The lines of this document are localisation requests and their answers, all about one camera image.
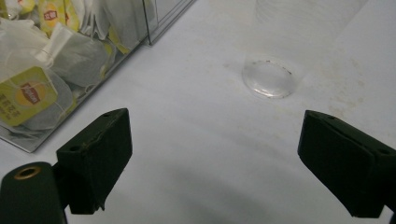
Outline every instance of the lipton tea bag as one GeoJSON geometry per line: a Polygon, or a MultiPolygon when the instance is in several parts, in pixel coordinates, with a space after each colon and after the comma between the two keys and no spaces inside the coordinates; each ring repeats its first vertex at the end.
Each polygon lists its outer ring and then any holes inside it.
{"type": "Polygon", "coordinates": [[[41,30],[50,36],[58,22],[66,24],[64,0],[38,0],[38,15],[41,30]]]}
{"type": "Polygon", "coordinates": [[[49,79],[58,92],[58,98],[54,104],[22,124],[30,130],[38,131],[55,128],[59,121],[69,112],[69,108],[74,105],[74,97],[67,84],[51,72],[49,72],[49,79]]]}
{"type": "Polygon", "coordinates": [[[74,31],[78,31],[79,19],[75,11],[73,3],[70,0],[64,0],[64,7],[66,13],[66,25],[74,31]]]}
{"type": "Polygon", "coordinates": [[[57,96],[43,69],[31,67],[0,82],[0,119],[18,126],[55,103],[57,96]]]}
{"type": "Polygon", "coordinates": [[[18,0],[18,4],[22,7],[21,14],[26,14],[35,8],[35,0],[18,0]]]}

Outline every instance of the glass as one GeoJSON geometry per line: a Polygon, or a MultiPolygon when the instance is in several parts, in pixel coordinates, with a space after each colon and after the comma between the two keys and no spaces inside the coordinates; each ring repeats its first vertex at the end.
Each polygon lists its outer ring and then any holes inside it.
{"type": "Polygon", "coordinates": [[[256,0],[242,72],[260,96],[283,98],[314,71],[367,0],[256,0]]]}
{"type": "Polygon", "coordinates": [[[144,0],[148,25],[148,43],[158,38],[187,10],[195,0],[144,0]]]}

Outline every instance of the tea bag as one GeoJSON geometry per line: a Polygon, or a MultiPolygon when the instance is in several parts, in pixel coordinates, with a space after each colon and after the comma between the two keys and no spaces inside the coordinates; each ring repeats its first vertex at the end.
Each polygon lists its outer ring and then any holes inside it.
{"type": "Polygon", "coordinates": [[[4,62],[15,49],[42,49],[48,43],[46,34],[35,27],[33,21],[9,21],[0,18],[0,62],[4,62]]]}
{"type": "Polygon", "coordinates": [[[57,23],[66,24],[64,0],[38,0],[40,29],[51,36],[57,23]]]}
{"type": "Polygon", "coordinates": [[[82,23],[84,21],[85,17],[85,6],[84,6],[84,1],[82,0],[70,0],[72,3],[74,10],[76,11],[78,20],[79,20],[79,27],[78,29],[80,30],[82,27],[82,23]]]}
{"type": "Polygon", "coordinates": [[[96,1],[92,5],[91,24],[93,27],[93,35],[97,35],[101,40],[106,39],[110,22],[107,19],[106,12],[101,1],[96,1]]]}
{"type": "Polygon", "coordinates": [[[84,6],[84,18],[81,21],[81,27],[79,29],[84,35],[91,36],[93,27],[91,26],[91,11],[93,0],[80,0],[84,6]]]}
{"type": "Polygon", "coordinates": [[[55,90],[58,92],[56,102],[40,113],[26,120],[22,125],[30,130],[53,129],[59,121],[67,114],[70,107],[74,104],[74,97],[67,84],[57,75],[46,70],[55,90]]]}
{"type": "Polygon", "coordinates": [[[109,59],[104,44],[58,23],[44,51],[54,59],[51,68],[63,80],[87,87],[103,80],[109,59]]]}
{"type": "Polygon", "coordinates": [[[76,7],[71,0],[64,0],[64,13],[66,14],[66,25],[77,32],[80,27],[80,21],[76,7]]]}
{"type": "Polygon", "coordinates": [[[133,49],[146,36],[147,27],[141,0],[98,0],[121,44],[133,49]]]}

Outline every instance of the white table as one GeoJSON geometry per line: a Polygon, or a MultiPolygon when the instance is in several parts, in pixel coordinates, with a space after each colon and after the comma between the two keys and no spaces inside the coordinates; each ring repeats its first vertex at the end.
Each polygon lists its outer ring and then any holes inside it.
{"type": "Polygon", "coordinates": [[[106,211],[70,224],[388,223],[357,219],[297,155],[306,109],[396,147],[396,2],[369,1],[323,72],[293,95],[262,99],[243,84],[252,0],[200,0],[143,47],[34,154],[1,143],[0,176],[55,151],[99,115],[130,110],[134,155],[106,211]]]}

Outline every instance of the clear drinking glass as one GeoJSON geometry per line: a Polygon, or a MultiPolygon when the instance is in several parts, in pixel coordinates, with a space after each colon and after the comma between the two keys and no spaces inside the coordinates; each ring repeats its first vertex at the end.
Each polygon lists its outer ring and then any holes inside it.
{"type": "Polygon", "coordinates": [[[283,98],[314,71],[367,0],[256,0],[242,77],[259,95],[283,98]]]}

